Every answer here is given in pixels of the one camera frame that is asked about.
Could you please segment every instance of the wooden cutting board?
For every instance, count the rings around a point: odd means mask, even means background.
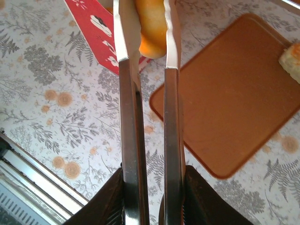
[[[278,63],[289,46],[245,14],[182,67],[184,142],[213,176],[233,175],[300,109],[300,85]],[[150,106],[163,119],[163,85]]]

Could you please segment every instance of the cutting board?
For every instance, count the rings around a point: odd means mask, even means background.
[[[278,63],[290,44],[245,14],[181,68],[184,143],[213,176],[232,176],[300,109],[300,85]],[[164,85],[150,106],[163,119]]]

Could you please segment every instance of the brown cutting board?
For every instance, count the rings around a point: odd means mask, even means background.
[[[184,142],[215,177],[233,175],[300,109],[278,59],[290,43],[254,14],[224,30],[180,72]],[[163,119],[164,86],[150,98]]]

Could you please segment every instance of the red box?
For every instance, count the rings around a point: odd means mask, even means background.
[[[98,63],[119,75],[114,38],[113,15],[105,8],[113,7],[113,0],[65,0],[81,33]],[[151,59],[141,56],[140,71]]]

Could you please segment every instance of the floral tablecloth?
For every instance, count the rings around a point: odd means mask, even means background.
[[[268,0],[177,3],[182,64],[246,12],[292,42],[300,37],[300,17]],[[90,199],[121,162],[118,77],[97,64],[62,0],[1,0],[0,8],[0,127]],[[164,64],[153,61],[141,74],[152,225],[163,193],[164,145],[148,100],[164,81]],[[300,113],[228,180],[210,176],[188,151],[186,160],[254,224],[297,225],[299,141]]]

